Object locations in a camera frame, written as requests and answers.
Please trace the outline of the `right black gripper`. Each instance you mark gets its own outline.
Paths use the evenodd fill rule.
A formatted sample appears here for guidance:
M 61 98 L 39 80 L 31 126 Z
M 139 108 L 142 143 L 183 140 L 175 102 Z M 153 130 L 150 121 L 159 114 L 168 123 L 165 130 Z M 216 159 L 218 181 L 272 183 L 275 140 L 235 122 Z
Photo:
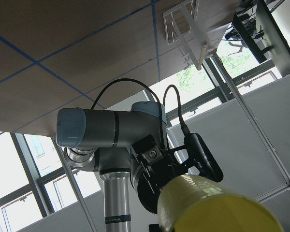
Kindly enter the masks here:
M 182 145 L 164 151 L 151 134 L 132 144 L 131 184 L 148 212 L 156 214 L 158 198 L 164 186 L 188 172 L 188 167 L 179 163 L 174 154 L 184 148 Z

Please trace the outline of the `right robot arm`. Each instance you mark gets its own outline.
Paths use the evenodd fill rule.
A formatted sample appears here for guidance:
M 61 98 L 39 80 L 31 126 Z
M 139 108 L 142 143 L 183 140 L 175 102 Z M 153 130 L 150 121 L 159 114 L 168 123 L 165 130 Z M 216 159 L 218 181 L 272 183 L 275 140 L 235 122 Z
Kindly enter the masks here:
M 167 147 L 164 106 L 154 101 L 134 103 L 130 111 L 61 109 L 57 144 L 70 166 L 99 173 L 107 232 L 131 230 L 129 185 L 143 207 L 156 213 L 163 187 L 188 172 Z

